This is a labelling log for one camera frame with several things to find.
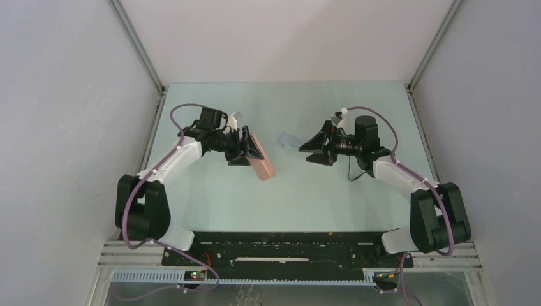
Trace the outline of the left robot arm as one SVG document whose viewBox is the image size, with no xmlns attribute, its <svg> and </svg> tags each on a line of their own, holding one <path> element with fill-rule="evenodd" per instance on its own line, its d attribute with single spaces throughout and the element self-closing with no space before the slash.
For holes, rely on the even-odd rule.
<svg viewBox="0 0 541 306">
<path fill-rule="evenodd" d="M 259 139 L 247 126 L 239 127 L 237 114 L 199 106 L 200 116 L 190 126 L 181 127 L 177 139 L 155 164 L 136 175 L 123 175 L 117 185 L 115 225 L 130 249 L 154 241 L 177 249 L 185 265 L 195 265 L 202 249 L 194 244 L 195 233 L 174 219 L 172 202 L 167 198 L 167 184 L 173 182 L 208 152 L 222 153 L 230 166 L 248 166 L 261 181 L 271 179 L 276 171 Z"/>
</svg>

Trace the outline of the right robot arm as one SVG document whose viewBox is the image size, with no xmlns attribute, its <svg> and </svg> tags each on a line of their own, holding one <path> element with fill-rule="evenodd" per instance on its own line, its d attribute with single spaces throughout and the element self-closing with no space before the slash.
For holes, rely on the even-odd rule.
<svg viewBox="0 0 541 306">
<path fill-rule="evenodd" d="M 408 200 L 410 224 L 381 235 L 381 243 L 371 249 L 378 266 L 388 266 L 397 253 L 452 253 L 455 244 L 471 238 L 471 227 L 460 188 L 421 177 L 398 161 L 394 153 L 381 145 L 376 119 L 358 116 L 355 131 L 347 134 L 341 125 L 343 116 L 336 114 L 325 121 L 321 130 L 299 147 L 308 154 L 306 161 L 332 166 L 338 156 L 355 157 L 359 168 L 378 179 Z"/>
</svg>

